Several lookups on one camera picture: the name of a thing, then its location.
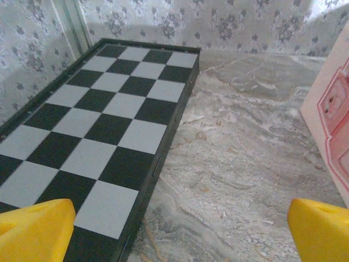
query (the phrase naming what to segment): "white square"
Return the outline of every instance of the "white square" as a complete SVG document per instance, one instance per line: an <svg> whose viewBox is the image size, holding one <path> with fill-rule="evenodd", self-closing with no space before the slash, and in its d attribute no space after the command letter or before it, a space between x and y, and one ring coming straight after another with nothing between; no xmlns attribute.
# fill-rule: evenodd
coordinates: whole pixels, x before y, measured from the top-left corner
<svg viewBox="0 0 349 262"><path fill-rule="evenodd" d="M131 75L140 78L158 79L164 68L164 64L141 62Z"/></svg>
<svg viewBox="0 0 349 262"><path fill-rule="evenodd" d="M85 70L106 72L116 61L116 58L94 56L83 67Z"/></svg>
<svg viewBox="0 0 349 262"><path fill-rule="evenodd" d="M98 112L72 108L52 131L83 138L99 116Z"/></svg>
<svg viewBox="0 0 349 262"><path fill-rule="evenodd" d="M157 80L147 97L177 103L184 86L183 83Z"/></svg>
<svg viewBox="0 0 349 262"><path fill-rule="evenodd" d="M120 56L119 59L142 61L148 54L149 49L141 47L128 47Z"/></svg>
<svg viewBox="0 0 349 262"><path fill-rule="evenodd" d="M146 100L145 97L117 93L104 109L103 113L113 116L134 118L144 100Z"/></svg>
<svg viewBox="0 0 349 262"><path fill-rule="evenodd" d="M97 180L115 149L114 145L82 139L61 170Z"/></svg>
<svg viewBox="0 0 349 262"><path fill-rule="evenodd" d="M72 108L87 93L88 88L80 86L63 85L46 103L64 105Z"/></svg>
<svg viewBox="0 0 349 262"><path fill-rule="evenodd" d="M164 136L163 124L133 120L118 146L155 154Z"/></svg>
<svg viewBox="0 0 349 262"><path fill-rule="evenodd" d="M48 136L50 131L19 126L0 144L0 154L26 160Z"/></svg>
<svg viewBox="0 0 349 262"><path fill-rule="evenodd" d="M104 73L91 88L118 92L128 78L128 75Z"/></svg>
<svg viewBox="0 0 349 262"><path fill-rule="evenodd" d="M136 190L97 181L74 224L119 239L137 195Z"/></svg>
<svg viewBox="0 0 349 262"><path fill-rule="evenodd" d="M195 64L197 55L194 53L174 52L167 61L168 66L192 68Z"/></svg>
<svg viewBox="0 0 349 262"><path fill-rule="evenodd" d="M57 169L23 162L2 184L0 201L20 208L34 205L56 173Z"/></svg>

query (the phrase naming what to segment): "floral pattern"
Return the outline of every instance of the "floral pattern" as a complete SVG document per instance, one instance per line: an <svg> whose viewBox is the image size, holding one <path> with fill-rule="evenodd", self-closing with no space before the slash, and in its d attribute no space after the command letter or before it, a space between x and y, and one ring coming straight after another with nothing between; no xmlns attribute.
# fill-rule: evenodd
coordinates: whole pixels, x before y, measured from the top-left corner
<svg viewBox="0 0 349 262"><path fill-rule="evenodd" d="M349 12L349 0L75 1L92 43L107 37L309 56L329 54ZM0 125L72 61L49 1L0 0Z"/></svg>
<svg viewBox="0 0 349 262"><path fill-rule="evenodd" d="M80 0L102 37L250 53L326 56L349 0Z"/></svg>
<svg viewBox="0 0 349 262"><path fill-rule="evenodd" d="M71 62L49 2L0 0L0 126Z"/></svg>

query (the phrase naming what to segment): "chessboard frame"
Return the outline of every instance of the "chessboard frame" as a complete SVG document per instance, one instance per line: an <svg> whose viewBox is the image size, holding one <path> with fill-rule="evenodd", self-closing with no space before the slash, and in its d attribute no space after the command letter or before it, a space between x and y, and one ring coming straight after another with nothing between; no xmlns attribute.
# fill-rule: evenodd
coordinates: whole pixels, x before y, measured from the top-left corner
<svg viewBox="0 0 349 262"><path fill-rule="evenodd" d="M174 46L155 43L143 43L139 41L128 41L102 38L96 44L94 44L85 54L77 59L72 65L70 65L65 71L63 71L57 78L49 83L42 91L40 91L32 100L30 100L24 107L22 107L17 113L15 113L10 119L8 119L2 126L0 126L0 142L2 142L11 132L13 132L18 126L23 124L29 119L34 112L45 101L53 95L64 83L66 83L75 72L80 69L90 58L98 53L105 45L122 45L143 47L153 50L166 50L175 52L186 52L197 54L197 59L192 68L191 74L185 83L183 93L181 94L177 107L172 115L171 121L168 124L164 136L160 142L158 150L155 154L151 168L147 174L147 177L140 189L138 196L134 202L134 205L130 211L129 217L125 223L123 231L119 238L119 244L113 255L112 261L126 261L131 251L133 242L137 236L137 232L145 215L148 203L153 194L155 185L158 181L160 172L163 168L166 156L169 152L176 130L178 128L180 119L182 118L185 106L190 97L191 91L194 87L196 78L199 74L199 61L200 61L200 47L186 47L186 46Z"/></svg>

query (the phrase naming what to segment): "chessboard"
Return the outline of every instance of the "chessboard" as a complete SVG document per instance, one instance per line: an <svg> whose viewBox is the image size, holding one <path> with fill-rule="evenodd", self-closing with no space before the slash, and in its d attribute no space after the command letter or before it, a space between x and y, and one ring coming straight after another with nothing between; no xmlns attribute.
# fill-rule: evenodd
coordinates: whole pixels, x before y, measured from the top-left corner
<svg viewBox="0 0 349 262"><path fill-rule="evenodd" d="M200 49L102 39L0 127L0 213L70 199L64 261L125 261Z"/></svg>

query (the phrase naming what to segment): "checkered pattern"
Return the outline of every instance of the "checkered pattern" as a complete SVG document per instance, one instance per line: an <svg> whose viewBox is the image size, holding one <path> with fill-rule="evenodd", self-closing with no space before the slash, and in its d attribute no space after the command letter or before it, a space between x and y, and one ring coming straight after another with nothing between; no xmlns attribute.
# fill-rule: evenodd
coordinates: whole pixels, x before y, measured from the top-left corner
<svg viewBox="0 0 349 262"><path fill-rule="evenodd" d="M69 198L66 260L107 261L196 59L105 46L0 144L0 212Z"/></svg>

